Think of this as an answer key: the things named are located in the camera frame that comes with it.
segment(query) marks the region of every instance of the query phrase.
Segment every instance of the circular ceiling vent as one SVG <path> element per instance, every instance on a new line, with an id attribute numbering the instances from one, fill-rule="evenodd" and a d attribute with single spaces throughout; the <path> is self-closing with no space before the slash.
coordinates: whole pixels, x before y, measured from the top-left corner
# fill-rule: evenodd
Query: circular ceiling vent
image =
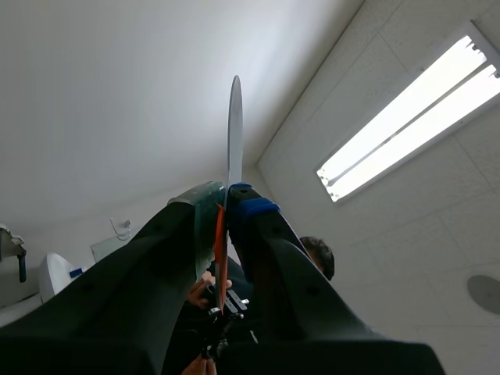
<path id="1" fill-rule="evenodd" d="M 467 281 L 470 297 L 483 309 L 500 315 L 500 281 L 486 275 L 476 275 Z"/>

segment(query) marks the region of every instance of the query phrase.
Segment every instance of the white wall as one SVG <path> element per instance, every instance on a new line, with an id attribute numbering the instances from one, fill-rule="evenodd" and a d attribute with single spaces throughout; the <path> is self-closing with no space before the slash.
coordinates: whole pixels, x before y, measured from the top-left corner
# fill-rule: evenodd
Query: white wall
<path id="1" fill-rule="evenodd" d="M 213 176 L 211 180 L 225 181 L 225 176 Z M 245 169 L 243 180 L 250 183 L 262 196 L 273 199 L 256 168 Z M 27 250 L 27 281 L 24 284 L 18 281 L 17 258 L 4 259 L 4 262 L 0 263 L 0 306 L 19 301 L 29 294 L 38 292 L 37 267 L 47 252 L 60 254 L 74 266 L 91 267 L 95 264 L 91 246 L 115 236 L 109 223 L 110 217 L 115 223 L 130 220 L 132 228 L 142 227 L 165 207 L 169 199 L 203 181 L 205 180 L 129 202 L 31 237 L 24 237 Z M 235 256 L 232 247 L 229 251 Z"/>
<path id="2" fill-rule="evenodd" d="M 500 47 L 500 1 L 366 0 L 259 169 L 300 235 L 334 248 L 334 286 L 369 324 L 428 341 L 449 373 L 500 368 L 500 319 L 466 278 L 500 278 L 500 108 L 334 204 L 315 168 L 382 110 L 467 20 Z"/>

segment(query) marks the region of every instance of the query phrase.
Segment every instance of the hand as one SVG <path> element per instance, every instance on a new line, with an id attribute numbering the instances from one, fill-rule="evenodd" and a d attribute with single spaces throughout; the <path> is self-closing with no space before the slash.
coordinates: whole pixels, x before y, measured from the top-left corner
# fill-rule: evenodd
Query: hand
<path id="1" fill-rule="evenodd" d="M 189 291 L 189 295 L 187 295 L 186 300 L 190 302 L 192 305 L 199 307 L 200 309 L 206 309 L 209 305 L 209 300 L 206 298 L 202 298 L 202 294 L 205 291 L 206 287 L 209 285 L 215 285 L 216 278 L 212 276 L 209 271 L 205 271 L 202 274 L 202 278 L 200 281 L 195 283 L 191 290 Z M 226 288 L 231 288 L 233 282 L 231 280 L 226 281 Z"/>
<path id="2" fill-rule="evenodd" d="M 216 364 L 200 355 L 184 369 L 181 375 L 217 375 Z"/>

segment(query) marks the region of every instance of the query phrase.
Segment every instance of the blue strap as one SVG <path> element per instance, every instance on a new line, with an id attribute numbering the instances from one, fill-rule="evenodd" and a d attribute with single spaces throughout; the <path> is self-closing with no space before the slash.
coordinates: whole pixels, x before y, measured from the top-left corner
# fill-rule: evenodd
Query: blue strap
<path id="1" fill-rule="evenodd" d="M 238 186 L 246 185 L 251 188 L 248 184 L 238 184 Z M 245 233 L 243 228 L 247 223 L 247 220 L 253 217 L 254 215 L 259 215 L 260 213 L 267 213 L 270 211 L 280 211 L 280 207 L 272 203 L 267 198 L 254 198 L 247 199 L 245 201 L 239 202 L 239 204 L 235 207 L 228 207 L 228 227 L 229 227 L 229 235 L 231 240 L 237 244 L 241 243 L 244 240 Z"/>

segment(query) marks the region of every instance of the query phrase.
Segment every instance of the ceiling light fixture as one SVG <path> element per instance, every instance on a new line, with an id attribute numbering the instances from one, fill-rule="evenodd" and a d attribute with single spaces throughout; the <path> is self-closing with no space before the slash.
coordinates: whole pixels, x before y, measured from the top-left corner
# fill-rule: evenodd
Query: ceiling light fixture
<path id="1" fill-rule="evenodd" d="M 500 93 L 500 55 L 471 23 L 457 39 L 317 170 L 334 202 L 463 125 Z"/>

